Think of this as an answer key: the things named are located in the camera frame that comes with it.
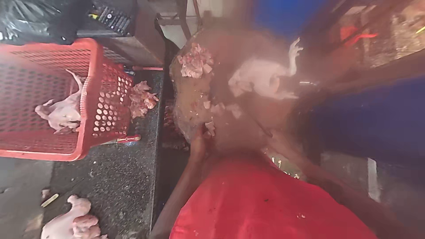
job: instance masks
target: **person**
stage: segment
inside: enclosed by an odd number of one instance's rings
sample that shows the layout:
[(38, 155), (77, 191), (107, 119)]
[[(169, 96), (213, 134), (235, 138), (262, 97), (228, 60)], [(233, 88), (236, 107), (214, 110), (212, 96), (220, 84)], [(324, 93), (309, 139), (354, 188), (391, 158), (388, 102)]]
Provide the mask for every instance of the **person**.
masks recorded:
[[(270, 144), (294, 154), (276, 137)], [(376, 238), (327, 192), (285, 174), (264, 153), (207, 158), (207, 147), (199, 128), (150, 239)]]

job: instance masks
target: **plucked chicken carcass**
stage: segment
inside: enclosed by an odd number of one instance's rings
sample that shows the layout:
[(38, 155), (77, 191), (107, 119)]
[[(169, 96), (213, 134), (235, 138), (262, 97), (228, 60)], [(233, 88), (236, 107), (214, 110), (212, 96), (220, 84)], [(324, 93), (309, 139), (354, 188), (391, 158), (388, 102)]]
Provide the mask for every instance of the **plucked chicken carcass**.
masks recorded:
[(297, 46), (299, 41), (298, 38), (289, 48), (289, 68), (271, 60), (251, 58), (245, 61), (229, 80), (229, 87), (233, 95), (238, 97), (244, 92), (254, 90), (261, 96), (277, 100), (297, 99), (294, 92), (288, 90), (278, 92), (278, 89), (280, 77), (291, 77), (297, 72), (295, 58), (303, 49)]
[(40, 115), (42, 119), (49, 122), (50, 127), (56, 130), (55, 134), (70, 133), (79, 126), (81, 115), (79, 105), (81, 101), (81, 92), (83, 87), (83, 80), (73, 72), (71, 73), (78, 85), (78, 91), (68, 96), (63, 101), (56, 102), (54, 99), (35, 107), (35, 112)]
[(98, 219), (88, 215), (91, 207), (89, 200), (72, 195), (68, 198), (72, 204), (69, 212), (49, 221), (41, 232), (41, 239), (108, 239), (100, 236)]

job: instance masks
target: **meat scrap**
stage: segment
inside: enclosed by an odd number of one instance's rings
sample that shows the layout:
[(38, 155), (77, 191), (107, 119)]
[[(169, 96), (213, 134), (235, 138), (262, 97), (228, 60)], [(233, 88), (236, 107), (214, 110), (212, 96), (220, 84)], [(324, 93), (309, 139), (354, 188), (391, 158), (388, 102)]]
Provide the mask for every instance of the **meat scrap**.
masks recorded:
[(35, 112), (49, 122), (50, 127), (56, 130), (54, 134), (68, 134), (76, 132), (81, 121), (80, 101), (83, 87), (83, 79), (70, 70), (66, 70), (74, 77), (78, 85), (78, 91), (66, 99), (53, 104), (54, 99), (35, 107)]
[(224, 104), (222, 102), (220, 102), (217, 105), (211, 106), (211, 113), (221, 116), (221, 115), (224, 114), (225, 109), (226, 109), (226, 107), (224, 106)]
[(153, 109), (159, 99), (156, 93), (147, 92), (152, 89), (147, 85), (146, 81), (142, 81), (131, 89), (131, 116), (132, 118), (144, 117), (148, 109)]
[(211, 107), (211, 101), (204, 101), (204, 107), (209, 109)]
[(108, 239), (100, 236), (98, 219), (89, 215), (89, 200), (72, 195), (67, 200), (72, 204), (69, 212), (49, 221), (41, 232), (41, 239)]
[(205, 123), (205, 127), (208, 129), (208, 134), (211, 135), (212, 137), (215, 136), (215, 126), (214, 126), (214, 122), (211, 121), (209, 123)]
[(203, 72), (210, 73), (214, 64), (211, 53), (197, 43), (192, 43), (190, 51), (184, 56), (178, 55), (177, 59), (182, 64), (181, 76), (196, 79), (201, 78)]
[(244, 113), (238, 104), (228, 105), (226, 106), (226, 110), (231, 111), (236, 119), (239, 119), (239, 117), (241, 117), (241, 115)]

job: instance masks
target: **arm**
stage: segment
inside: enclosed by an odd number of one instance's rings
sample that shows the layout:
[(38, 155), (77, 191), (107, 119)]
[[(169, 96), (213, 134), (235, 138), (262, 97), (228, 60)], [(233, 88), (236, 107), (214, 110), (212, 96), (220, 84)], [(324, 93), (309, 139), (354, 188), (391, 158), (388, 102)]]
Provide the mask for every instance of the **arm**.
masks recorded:
[(198, 128), (190, 146), (190, 157), (170, 198), (162, 209), (149, 239), (168, 239), (180, 209), (186, 204), (201, 183), (201, 171), (205, 158), (205, 140), (202, 128)]

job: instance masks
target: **hand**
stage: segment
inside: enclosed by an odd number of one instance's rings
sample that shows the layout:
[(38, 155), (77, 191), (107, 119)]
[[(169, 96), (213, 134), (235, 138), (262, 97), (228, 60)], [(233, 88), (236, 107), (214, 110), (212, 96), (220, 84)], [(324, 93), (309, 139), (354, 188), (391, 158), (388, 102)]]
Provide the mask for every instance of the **hand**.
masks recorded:
[(205, 158), (205, 153), (207, 151), (206, 137), (204, 135), (205, 130), (204, 123), (198, 126), (190, 144), (189, 162), (198, 163)]

